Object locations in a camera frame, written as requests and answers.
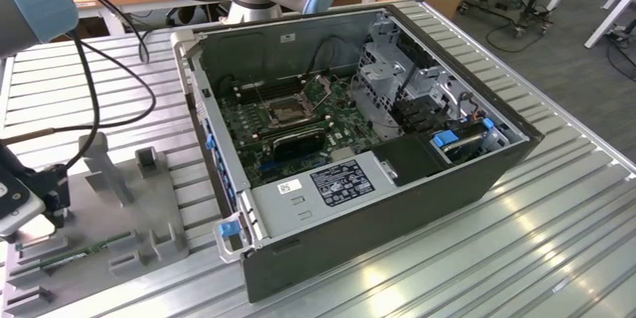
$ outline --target blue latch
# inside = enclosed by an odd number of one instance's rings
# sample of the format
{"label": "blue latch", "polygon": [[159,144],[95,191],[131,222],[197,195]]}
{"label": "blue latch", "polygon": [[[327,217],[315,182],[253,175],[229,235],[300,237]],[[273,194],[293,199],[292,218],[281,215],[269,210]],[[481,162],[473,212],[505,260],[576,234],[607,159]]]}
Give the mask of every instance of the blue latch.
{"label": "blue latch", "polygon": [[205,139],[205,148],[208,148],[208,150],[212,150],[215,146],[215,138],[212,137],[212,133],[208,133],[208,138]]}
{"label": "blue latch", "polygon": [[433,142],[437,147],[443,147],[447,144],[451,144],[459,140],[459,137],[455,135],[452,130],[444,130],[443,132],[435,134]]}
{"label": "blue latch", "polygon": [[484,127],[488,129],[488,130],[492,130],[495,128],[495,123],[493,123],[493,120],[489,119],[489,118],[484,118]]}
{"label": "blue latch", "polygon": [[240,223],[239,220],[223,223],[219,226],[219,233],[223,238],[240,234]]}

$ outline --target barcode sticker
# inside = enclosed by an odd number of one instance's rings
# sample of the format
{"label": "barcode sticker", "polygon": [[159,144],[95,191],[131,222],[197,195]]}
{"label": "barcode sticker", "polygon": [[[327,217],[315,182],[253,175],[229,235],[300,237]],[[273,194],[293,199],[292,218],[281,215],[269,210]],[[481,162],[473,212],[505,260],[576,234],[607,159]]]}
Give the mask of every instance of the barcode sticker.
{"label": "barcode sticker", "polygon": [[284,44],[287,42],[293,42],[296,41],[296,33],[292,34],[284,34],[280,36],[280,43]]}
{"label": "barcode sticker", "polygon": [[280,194],[291,193],[292,191],[296,191],[300,188],[303,188],[303,185],[300,184],[300,180],[297,179],[293,179],[289,182],[284,182],[283,184],[279,184]]}

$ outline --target metal panel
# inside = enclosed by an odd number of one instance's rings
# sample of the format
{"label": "metal panel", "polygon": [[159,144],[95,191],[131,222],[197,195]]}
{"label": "metal panel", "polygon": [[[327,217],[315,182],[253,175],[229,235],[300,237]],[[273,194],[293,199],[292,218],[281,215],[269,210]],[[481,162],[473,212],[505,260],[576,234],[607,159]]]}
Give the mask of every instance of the metal panel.
{"label": "metal panel", "polygon": [[[415,20],[425,20],[432,37],[515,110],[547,133],[524,163],[497,181],[483,199],[417,232],[395,240],[331,272],[271,299],[248,304],[239,264],[219,259],[209,222],[219,217],[212,186],[177,95],[135,126],[120,128],[113,160],[132,157],[139,145],[168,150],[177,200],[188,223],[192,255],[159,270],[48,314],[48,317],[515,317],[625,316],[635,314],[636,182],[633,164],[539,93],[525,80],[427,5],[399,1]],[[151,36],[165,48],[169,31]],[[135,62],[133,37],[92,39],[117,58],[137,63],[153,86],[173,82],[173,62]],[[55,69],[56,58],[72,69]],[[79,112],[29,119],[29,108],[85,100],[84,79],[73,69],[69,43],[37,46],[20,53],[5,78],[17,76],[0,94],[21,112],[4,133],[25,132],[56,123],[91,121],[87,104]],[[96,72],[104,96],[137,93],[136,82],[117,69]],[[43,79],[29,83],[29,69]],[[107,118],[131,114],[147,102],[128,98],[104,109]],[[0,114],[7,109],[7,102]],[[52,152],[72,155],[75,133],[60,133],[15,150],[33,164]]]}

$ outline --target metal case frame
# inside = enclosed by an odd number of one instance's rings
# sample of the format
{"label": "metal case frame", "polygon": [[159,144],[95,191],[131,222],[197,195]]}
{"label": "metal case frame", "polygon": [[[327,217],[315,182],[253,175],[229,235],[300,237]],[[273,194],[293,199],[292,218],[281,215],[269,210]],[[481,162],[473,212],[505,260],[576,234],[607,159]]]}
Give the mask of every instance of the metal case frame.
{"label": "metal case frame", "polygon": [[[504,172],[527,157],[544,138],[543,134],[499,98],[476,78],[475,74],[447,53],[415,22],[392,5],[357,7],[353,10],[335,10],[312,16],[287,16],[283,19],[264,22],[215,27],[213,30],[275,24],[329,14],[379,9],[385,9],[395,16],[411,35],[435,53],[441,63],[464,79],[472,89],[488,100],[492,107],[524,133],[528,141],[517,143],[504,151],[492,153],[492,155],[485,156],[475,163],[459,167],[424,184],[401,191],[399,194],[312,227],[304,232],[271,244],[267,244],[264,241],[256,251],[245,250],[241,266],[249,302],[260,301],[293,284],[333,269],[373,247],[408,234],[452,211],[477,201]],[[201,91],[196,88],[195,83],[196,81],[193,81],[193,91],[188,94],[189,108],[195,124],[200,124],[196,97],[201,96]],[[216,197],[223,198],[219,200],[221,214],[224,217],[229,217],[232,211],[228,203],[232,198],[228,196],[228,192],[221,184],[223,174],[219,173],[213,164],[212,152],[205,147],[205,123],[203,123],[203,126],[196,125],[195,127]],[[239,248],[241,242],[235,239],[232,245],[235,248]]]}

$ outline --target motherboard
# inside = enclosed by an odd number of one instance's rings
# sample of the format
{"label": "motherboard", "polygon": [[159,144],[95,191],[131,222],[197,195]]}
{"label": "motherboard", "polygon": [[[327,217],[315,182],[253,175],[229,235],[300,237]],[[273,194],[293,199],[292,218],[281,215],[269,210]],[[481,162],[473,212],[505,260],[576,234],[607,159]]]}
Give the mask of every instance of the motherboard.
{"label": "motherboard", "polygon": [[347,159],[380,143],[349,90],[349,77],[319,74],[235,86],[219,98],[252,187]]}

